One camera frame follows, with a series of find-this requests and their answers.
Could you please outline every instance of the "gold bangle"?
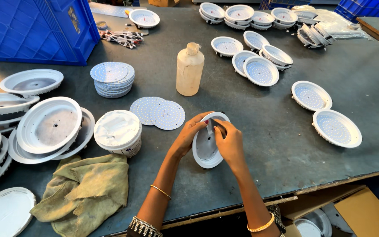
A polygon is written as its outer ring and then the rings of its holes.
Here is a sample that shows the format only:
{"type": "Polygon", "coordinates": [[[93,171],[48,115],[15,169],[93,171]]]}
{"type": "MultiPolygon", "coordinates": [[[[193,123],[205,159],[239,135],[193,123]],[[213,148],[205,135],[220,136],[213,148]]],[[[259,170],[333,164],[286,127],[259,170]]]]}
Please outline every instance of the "gold bangle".
{"type": "Polygon", "coordinates": [[[171,196],[167,195],[167,194],[166,194],[164,191],[162,191],[160,188],[158,188],[158,187],[156,187],[156,186],[154,186],[154,185],[150,185],[150,187],[154,187],[155,189],[161,191],[163,194],[165,194],[165,195],[169,198],[169,200],[172,200],[171,196]]]}
{"type": "Polygon", "coordinates": [[[250,232],[259,232],[259,231],[262,231],[262,230],[265,230],[265,229],[267,229],[269,226],[271,226],[271,224],[273,224],[273,222],[274,222],[274,214],[273,213],[270,213],[271,214],[271,219],[270,219],[270,221],[267,223],[267,224],[265,224],[265,225],[263,225],[263,226],[261,226],[260,228],[257,228],[257,229],[250,229],[249,227],[248,227],[248,224],[246,224],[246,228],[250,231],[250,232]]]}

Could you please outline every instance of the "woman's left hand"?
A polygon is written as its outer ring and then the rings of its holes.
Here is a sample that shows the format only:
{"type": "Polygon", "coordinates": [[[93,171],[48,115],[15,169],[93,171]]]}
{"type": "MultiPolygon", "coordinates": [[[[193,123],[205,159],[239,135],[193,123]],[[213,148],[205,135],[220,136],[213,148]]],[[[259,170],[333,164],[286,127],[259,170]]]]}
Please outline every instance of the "woman's left hand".
{"type": "Polygon", "coordinates": [[[208,125],[208,120],[201,120],[212,112],[214,111],[200,113],[187,121],[169,150],[176,152],[181,157],[185,156],[192,148],[192,140],[194,139],[195,134],[208,125]]]}

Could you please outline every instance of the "blue plastic crate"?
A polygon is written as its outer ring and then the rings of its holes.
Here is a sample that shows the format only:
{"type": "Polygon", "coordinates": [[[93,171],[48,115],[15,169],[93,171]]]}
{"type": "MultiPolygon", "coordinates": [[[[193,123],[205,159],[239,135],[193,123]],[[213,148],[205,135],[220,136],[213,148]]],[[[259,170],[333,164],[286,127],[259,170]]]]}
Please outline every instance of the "blue plastic crate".
{"type": "Polygon", "coordinates": [[[272,10],[274,8],[292,8],[294,6],[309,5],[311,0],[263,0],[260,10],[272,10]]]}
{"type": "Polygon", "coordinates": [[[0,0],[0,61],[87,65],[99,38],[87,0],[0,0]]]}
{"type": "Polygon", "coordinates": [[[342,0],[339,7],[339,11],[347,11],[355,16],[379,17],[379,0],[342,0]]]}
{"type": "Polygon", "coordinates": [[[140,0],[134,0],[133,7],[139,7],[140,6],[140,0]]]}
{"type": "Polygon", "coordinates": [[[351,14],[350,12],[348,12],[346,9],[342,8],[341,6],[337,6],[334,9],[334,12],[338,13],[340,16],[342,16],[345,19],[351,21],[352,23],[358,23],[358,21],[356,20],[357,16],[351,14]]]}

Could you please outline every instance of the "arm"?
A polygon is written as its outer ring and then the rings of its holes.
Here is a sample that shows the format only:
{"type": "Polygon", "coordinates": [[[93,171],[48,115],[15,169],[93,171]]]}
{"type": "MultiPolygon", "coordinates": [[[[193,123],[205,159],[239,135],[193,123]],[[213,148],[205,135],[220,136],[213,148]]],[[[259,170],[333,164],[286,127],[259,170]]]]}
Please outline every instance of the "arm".
{"type": "MultiPolygon", "coordinates": [[[[230,122],[215,119],[224,127],[214,127],[217,148],[223,159],[229,164],[238,181],[246,217],[250,229],[260,228],[271,219],[271,214],[264,205],[260,193],[252,180],[248,166],[245,162],[242,145],[242,132],[236,129],[230,122]]],[[[279,237],[281,235],[275,223],[260,232],[251,232],[252,236],[279,237]]]]}
{"type": "MultiPolygon", "coordinates": [[[[195,134],[207,127],[208,120],[202,122],[200,122],[200,120],[209,113],[212,113],[212,111],[201,113],[186,122],[181,133],[179,133],[179,136],[166,154],[153,185],[168,195],[171,195],[179,161],[192,149],[192,140],[195,134]]],[[[137,217],[152,224],[157,230],[160,230],[168,201],[169,198],[164,193],[155,188],[150,188],[137,217]]]]}

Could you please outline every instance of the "embellished sleeve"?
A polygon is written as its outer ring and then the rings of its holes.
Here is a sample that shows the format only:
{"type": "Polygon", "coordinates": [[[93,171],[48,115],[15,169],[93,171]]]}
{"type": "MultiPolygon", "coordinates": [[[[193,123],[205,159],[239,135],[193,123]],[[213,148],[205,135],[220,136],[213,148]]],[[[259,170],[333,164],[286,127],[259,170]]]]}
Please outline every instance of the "embellished sleeve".
{"type": "Polygon", "coordinates": [[[142,219],[134,216],[133,220],[128,226],[127,237],[163,237],[163,234],[157,231],[157,229],[143,221],[142,219]]]}

